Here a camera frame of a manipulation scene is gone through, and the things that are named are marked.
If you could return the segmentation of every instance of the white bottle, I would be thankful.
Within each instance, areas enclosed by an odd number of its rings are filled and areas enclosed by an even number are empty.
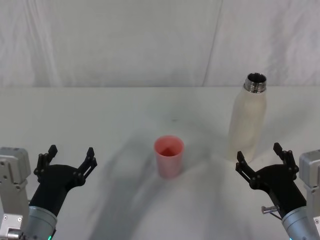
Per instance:
[[[233,105],[228,134],[228,158],[237,161],[242,151],[247,163],[252,161],[260,138],[266,108],[266,77],[250,73]]]

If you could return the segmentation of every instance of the pink cup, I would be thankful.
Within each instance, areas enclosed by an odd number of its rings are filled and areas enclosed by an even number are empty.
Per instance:
[[[172,179],[179,175],[184,149],[184,142],[177,136],[161,136],[155,141],[156,164],[161,177]]]

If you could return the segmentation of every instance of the bottle neck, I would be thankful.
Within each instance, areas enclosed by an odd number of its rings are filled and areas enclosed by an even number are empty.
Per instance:
[[[267,89],[267,79],[260,73],[250,73],[244,82],[244,89],[250,93],[259,94]]]

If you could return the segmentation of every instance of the white table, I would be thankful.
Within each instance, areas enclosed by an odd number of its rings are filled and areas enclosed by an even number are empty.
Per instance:
[[[0,146],[22,147],[31,169],[56,144],[52,164],[78,167],[93,147],[98,167],[71,190],[56,240],[287,240],[281,221],[262,215],[268,195],[250,189],[224,160],[239,87],[25,88],[0,90]],[[280,142],[301,153],[320,148],[320,88],[269,87],[255,170],[280,163]],[[153,143],[180,136],[185,170],[157,176]],[[296,181],[305,193],[302,182]],[[27,193],[38,186],[32,174]]]

